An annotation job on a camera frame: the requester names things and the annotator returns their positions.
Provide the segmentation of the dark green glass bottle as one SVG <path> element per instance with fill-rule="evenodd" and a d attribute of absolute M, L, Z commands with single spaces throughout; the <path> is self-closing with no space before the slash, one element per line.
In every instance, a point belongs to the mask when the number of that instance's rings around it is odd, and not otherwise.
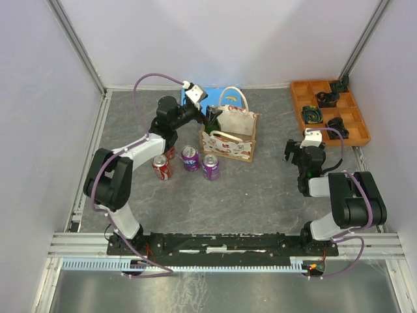
<path fill-rule="evenodd" d="M 210 133 L 211 133 L 212 131 L 221 131 L 221 126 L 220 126 L 220 124 L 219 124 L 219 122 L 218 122 L 218 120 L 217 120 L 217 119 L 213 122 L 213 124 L 211 124 L 210 126 L 208 126 L 208 127 L 205 129 L 205 132 L 206 132 L 208 135 L 210 135 Z"/>

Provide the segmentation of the patterned canvas tote bag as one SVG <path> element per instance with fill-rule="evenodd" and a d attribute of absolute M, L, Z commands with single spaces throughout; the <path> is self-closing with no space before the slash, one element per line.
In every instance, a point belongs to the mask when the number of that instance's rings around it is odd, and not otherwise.
<path fill-rule="evenodd" d="M 244 106 L 222 104 L 228 90 L 236 91 Z M 202 127 L 199 131 L 199 145 L 204 154 L 231 158 L 245 162 L 253 160 L 258 114 L 250 111 L 242 91 L 234 86 L 226 87 L 219 96 L 217 105 L 212 107 L 222 113 L 218 116 L 218 127 Z"/>

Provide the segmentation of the purple soda can front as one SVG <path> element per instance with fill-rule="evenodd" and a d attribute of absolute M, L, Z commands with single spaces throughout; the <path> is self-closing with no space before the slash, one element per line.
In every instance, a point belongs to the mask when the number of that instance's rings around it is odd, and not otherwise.
<path fill-rule="evenodd" d="M 194 146 L 186 145 L 181 151 L 181 158 L 185 170 L 193 172 L 199 169 L 199 153 Z"/>

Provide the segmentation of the purple soda can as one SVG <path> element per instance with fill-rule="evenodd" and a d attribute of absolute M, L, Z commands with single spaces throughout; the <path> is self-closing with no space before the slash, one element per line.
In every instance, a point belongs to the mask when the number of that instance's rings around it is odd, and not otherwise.
<path fill-rule="evenodd" d="M 202 161 L 203 174 L 209 181 L 216 180 L 220 176 L 220 161 L 216 155 L 207 154 Z"/>
<path fill-rule="evenodd" d="M 186 145 L 181 151 L 181 158 L 185 170 L 193 172 L 199 169 L 199 153 L 194 146 Z"/>

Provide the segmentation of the red soda can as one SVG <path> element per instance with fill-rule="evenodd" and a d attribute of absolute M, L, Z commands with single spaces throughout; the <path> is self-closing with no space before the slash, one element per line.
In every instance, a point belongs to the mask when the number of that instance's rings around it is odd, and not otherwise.
<path fill-rule="evenodd" d="M 164 156 L 168 159 L 168 160 L 172 160 L 173 158 L 175 158 L 175 147 L 172 146 L 170 149 L 168 149 L 165 153 Z"/>
<path fill-rule="evenodd" d="M 165 155 L 158 155 L 152 160 L 152 167 L 156 176 L 166 181 L 171 178 L 172 170 L 168 158 Z"/>

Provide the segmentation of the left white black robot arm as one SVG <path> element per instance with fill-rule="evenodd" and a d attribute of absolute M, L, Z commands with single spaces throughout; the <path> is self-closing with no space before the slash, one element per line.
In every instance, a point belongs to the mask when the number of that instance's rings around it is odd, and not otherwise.
<path fill-rule="evenodd" d="M 221 114 L 218 108 L 207 108 L 203 113 L 189 98 L 181 106 L 174 97 L 165 96 L 158 101 L 148 134 L 114 151 L 100 148 L 95 152 L 83 193 L 90 198 L 93 210 L 108 215 L 129 254 L 138 254 L 144 247 L 144 238 L 138 234 L 141 225 L 128 204 L 134 170 L 172 148 L 178 128 L 190 121 L 210 126 Z"/>

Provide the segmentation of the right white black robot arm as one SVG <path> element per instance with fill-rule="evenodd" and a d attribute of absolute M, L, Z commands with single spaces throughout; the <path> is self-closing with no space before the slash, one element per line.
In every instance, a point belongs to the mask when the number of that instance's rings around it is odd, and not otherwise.
<path fill-rule="evenodd" d="M 328 198 L 330 212 L 324 217 L 307 222 L 298 236 L 280 241 L 280 247 L 302 256 L 337 256 L 338 245 L 350 232 L 383 225 L 388 213 L 372 174 L 335 172 L 343 162 L 328 169 L 324 143 L 308 145 L 306 141 L 287 140 L 284 160 L 298 169 L 298 191 L 305 197 Z"/>

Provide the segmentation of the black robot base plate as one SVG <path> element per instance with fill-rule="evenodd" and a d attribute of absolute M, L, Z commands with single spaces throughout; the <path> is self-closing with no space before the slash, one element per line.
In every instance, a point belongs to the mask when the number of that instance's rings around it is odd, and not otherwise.
<path fill-rule="evenodd" d="M 176 267 L 288 266 L 291 257 L 339 255 L 337 244 L 306 234 L 151 233 L 130 244 L 152 261 Z"/>

